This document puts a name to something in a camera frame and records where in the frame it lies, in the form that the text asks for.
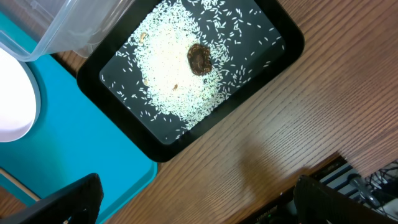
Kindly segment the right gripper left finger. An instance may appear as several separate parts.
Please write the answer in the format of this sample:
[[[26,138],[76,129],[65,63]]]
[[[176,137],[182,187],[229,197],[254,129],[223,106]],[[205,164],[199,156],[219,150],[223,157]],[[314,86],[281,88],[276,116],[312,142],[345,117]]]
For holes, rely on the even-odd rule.
[[[1,220],[1,224],[96,223],[104,193],[98,174],[89,174],[32,206]]]

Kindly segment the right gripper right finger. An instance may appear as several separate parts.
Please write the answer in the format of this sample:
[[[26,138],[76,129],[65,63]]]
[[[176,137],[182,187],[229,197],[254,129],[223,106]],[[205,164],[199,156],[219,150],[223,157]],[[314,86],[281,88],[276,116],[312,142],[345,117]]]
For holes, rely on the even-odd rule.
[[[315,179],[301,175],[294,188],[298,222],[333,224],[396,224]]]

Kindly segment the wooden chopstick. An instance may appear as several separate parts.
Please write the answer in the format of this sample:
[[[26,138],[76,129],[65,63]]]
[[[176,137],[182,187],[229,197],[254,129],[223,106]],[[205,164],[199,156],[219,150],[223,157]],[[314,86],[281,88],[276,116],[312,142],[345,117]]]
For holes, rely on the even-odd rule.
[[[33,193],[33,191],[28,189],[24,184],[19,182],[16,178],[14,178],[10,173],[5,171],[3,168],[1,168],[1,175],[3,177],[5,177],[8,181],[13,183],[18,189],[22,190],[26,195],[28,195],[35,202],[40,200],[40,197],[38,197],[35,193]]]

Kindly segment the teal plastic tray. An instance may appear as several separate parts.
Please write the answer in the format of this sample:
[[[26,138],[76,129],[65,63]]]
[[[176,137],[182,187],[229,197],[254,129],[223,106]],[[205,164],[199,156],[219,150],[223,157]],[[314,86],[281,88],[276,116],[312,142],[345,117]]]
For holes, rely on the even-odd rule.
[[[78,88],[56,60],[43,55],[28,64],[42,100],[39,117],[22,138],[1,144],[1,168],[33,193],[5,178],[1,185],[26,205],[80,178],[99,175],[103,223],[148,186],[156,162],[145,156]]]

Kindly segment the white bowl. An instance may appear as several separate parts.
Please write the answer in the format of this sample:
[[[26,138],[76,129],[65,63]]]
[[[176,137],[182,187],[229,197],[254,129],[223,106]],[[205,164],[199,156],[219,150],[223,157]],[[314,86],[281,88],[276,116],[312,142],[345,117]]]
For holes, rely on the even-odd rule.
[[[25,136],[41,109],[40,90],[26,63],[1,50],[1,142]]]

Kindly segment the pile of white rice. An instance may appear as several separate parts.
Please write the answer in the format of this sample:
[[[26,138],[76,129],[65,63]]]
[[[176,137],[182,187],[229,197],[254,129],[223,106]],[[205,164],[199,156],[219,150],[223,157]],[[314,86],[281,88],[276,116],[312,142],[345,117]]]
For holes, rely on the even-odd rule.
[[[210,73],[192,73],[187,53],[193,44],[210,48]],[[161,1],[99,79],[156,139],[170,144],[285,50],[284,38],[254,1]]]

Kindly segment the brown food scrap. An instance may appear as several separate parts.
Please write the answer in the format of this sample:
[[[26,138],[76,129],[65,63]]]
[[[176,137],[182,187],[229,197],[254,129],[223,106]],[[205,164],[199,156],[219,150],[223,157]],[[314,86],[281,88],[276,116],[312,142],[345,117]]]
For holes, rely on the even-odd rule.
[[[201,44],[193,44],[187,53],[187,59],[191,71],[196,76],[203,76],[210,73],[213,69],[210,48]]]

